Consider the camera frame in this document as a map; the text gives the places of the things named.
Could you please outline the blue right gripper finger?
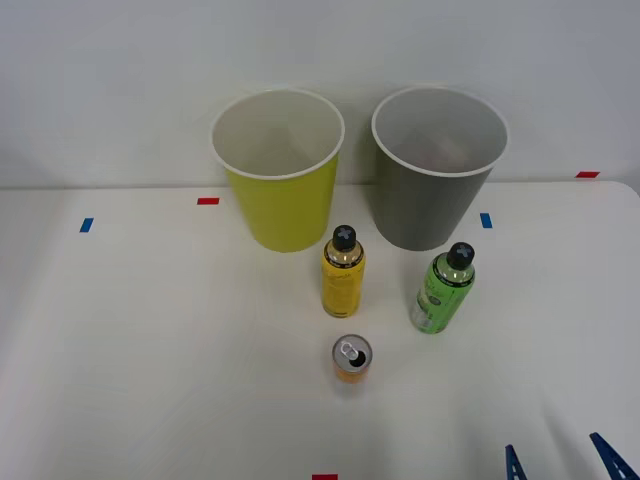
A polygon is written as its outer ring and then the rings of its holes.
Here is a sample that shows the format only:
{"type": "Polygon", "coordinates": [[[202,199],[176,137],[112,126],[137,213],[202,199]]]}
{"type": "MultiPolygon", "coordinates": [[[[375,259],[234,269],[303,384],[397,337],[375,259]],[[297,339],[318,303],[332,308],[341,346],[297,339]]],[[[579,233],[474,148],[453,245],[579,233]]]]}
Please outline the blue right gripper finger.
{"type": "Polygon", "coordinates": [[[526,474],[512,445],[505,447],[505,468],[507,480],[526,480],[526,474]]]}
{"type": "Polygon", "coordinates": [[[589,435],[611,480],[639,480],[638,474],[597,432],[589,435]]]}

